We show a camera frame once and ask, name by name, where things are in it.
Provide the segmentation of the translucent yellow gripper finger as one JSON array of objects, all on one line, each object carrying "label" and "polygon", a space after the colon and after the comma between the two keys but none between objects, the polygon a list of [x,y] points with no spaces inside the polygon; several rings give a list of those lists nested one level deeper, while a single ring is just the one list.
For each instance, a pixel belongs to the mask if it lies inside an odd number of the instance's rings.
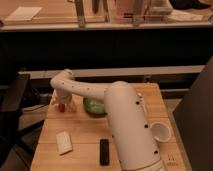
[{"label": "translucent yellow gripper finger", "polygon": [[51,99],[50,105],[55,105],[55,104],[57,104],[57,99],[56,99],[56,97],[54,96],[54,97],[52,97],[52,99]]},{"label": "translucent yellow gripper finger", "polygon": [[74,100],[71,100],[71,101],[68,103],[68,111],[69,111],[69,112],[76,112],[76,111],[77,111],[77,106],[76,106]]}]

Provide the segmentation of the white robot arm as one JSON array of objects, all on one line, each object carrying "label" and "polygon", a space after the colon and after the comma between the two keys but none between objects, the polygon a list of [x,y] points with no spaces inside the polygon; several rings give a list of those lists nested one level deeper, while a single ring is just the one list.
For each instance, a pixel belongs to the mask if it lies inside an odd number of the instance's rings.
[{"label": "white robot arm", "polygon": [[104,104],[122,171],[167,171],[135,88],[124,81],[103,85],[75,81],[72,76],[65,69],[51,79],[57,101],[76,94]]}]

